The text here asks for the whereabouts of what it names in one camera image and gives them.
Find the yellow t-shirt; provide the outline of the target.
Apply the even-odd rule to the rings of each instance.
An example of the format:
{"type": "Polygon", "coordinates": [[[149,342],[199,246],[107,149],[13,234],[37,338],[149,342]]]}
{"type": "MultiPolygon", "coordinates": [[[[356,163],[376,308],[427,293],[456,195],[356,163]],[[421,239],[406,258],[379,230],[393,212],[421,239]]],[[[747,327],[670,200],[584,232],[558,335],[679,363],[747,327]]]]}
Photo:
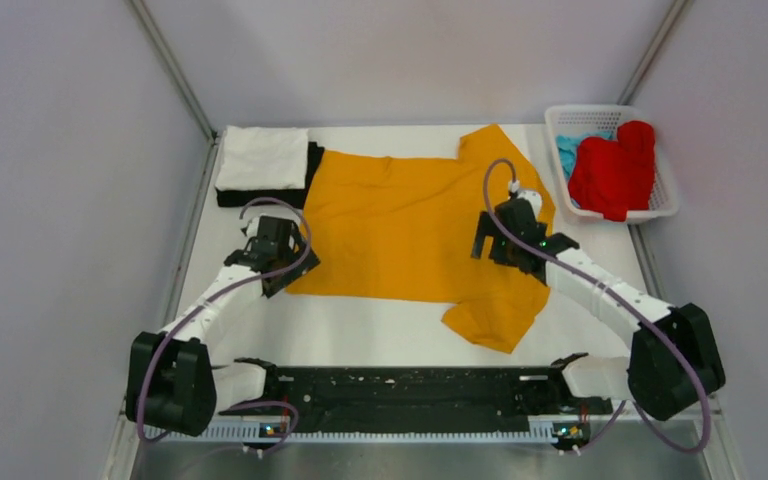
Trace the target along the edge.
{"type": "Polygon", "coordinates": [[[511,179],[541,195],[538,219],[551,223],[537,170],[497,125],[464,135],[454,159],[326,151],[303,209],[320,263],[289,292],[444,303],[443,323],[466,341],[513,352],[549,290],[471,255],[480,214],[511,179]]]}

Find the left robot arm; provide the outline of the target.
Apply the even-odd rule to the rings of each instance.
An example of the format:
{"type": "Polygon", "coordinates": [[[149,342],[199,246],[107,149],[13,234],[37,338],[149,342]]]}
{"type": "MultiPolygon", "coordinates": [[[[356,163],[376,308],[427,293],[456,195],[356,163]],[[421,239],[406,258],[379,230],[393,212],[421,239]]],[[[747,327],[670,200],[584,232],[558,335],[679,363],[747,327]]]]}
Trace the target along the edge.
{"type": "Polygon", "coordinates": [[[213,416],[245,402],[257,413],[279,404],[264,363],[220,361],[213,350],[249,307],[273,297],[319,264],[305,222],[257,215],[246,243],[223,261],[208,288],[178,318],[131,344],[126,417],[143,427],[198,436],[213,416]]]}

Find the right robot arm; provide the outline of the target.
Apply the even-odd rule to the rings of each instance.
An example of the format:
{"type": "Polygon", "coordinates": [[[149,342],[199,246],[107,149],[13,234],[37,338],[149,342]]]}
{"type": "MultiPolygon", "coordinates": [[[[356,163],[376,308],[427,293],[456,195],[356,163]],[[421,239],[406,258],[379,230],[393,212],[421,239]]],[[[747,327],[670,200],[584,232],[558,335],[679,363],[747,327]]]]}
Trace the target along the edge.
{"type": "Polygon", "coordinates": [[[549,404],[572,412],[588,397],[629,400],[669,420],[692,406],[704,419],[725,373],[709,318],[693,303],[677,307],[600,267],[563,233],[548,234],[529,200],[510,198],[478,217],[472,257],[485,241],[490,259],[529,275],[584,308],[626,346],[627,354],[566,361],[546,385],[549,404]]]}

